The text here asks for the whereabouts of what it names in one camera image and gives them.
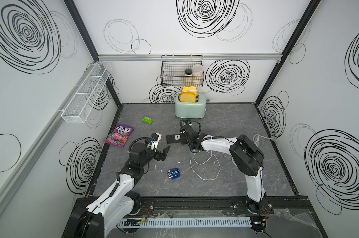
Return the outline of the black power strip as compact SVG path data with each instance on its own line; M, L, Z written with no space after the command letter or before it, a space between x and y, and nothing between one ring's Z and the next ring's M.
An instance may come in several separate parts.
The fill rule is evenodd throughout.
M167 144L181 143L182 145L187 144L185 136L183 134L172 134L166 136Z

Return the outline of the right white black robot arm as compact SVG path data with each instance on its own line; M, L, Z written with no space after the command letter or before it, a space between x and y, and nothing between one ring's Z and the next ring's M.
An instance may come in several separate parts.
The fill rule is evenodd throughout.
M264 153L246 135L227 138L195 131L185 120L180 120L180 132L184 135L190 151L220 152L231 156L239 171L245 175L247 184L246 207L252 214L264 209L266 192L263 185Z

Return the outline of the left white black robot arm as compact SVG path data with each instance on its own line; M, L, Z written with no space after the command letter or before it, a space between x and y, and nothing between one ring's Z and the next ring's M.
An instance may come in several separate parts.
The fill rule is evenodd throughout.
M105 238L128 214L140 209L140 194L133 188L144 175L144 168L152 160L164 161L169 151L158 151L161 134L134 140L128 148L128 160L117 172L115 182L85 208L77 207L68 219L64 238Z

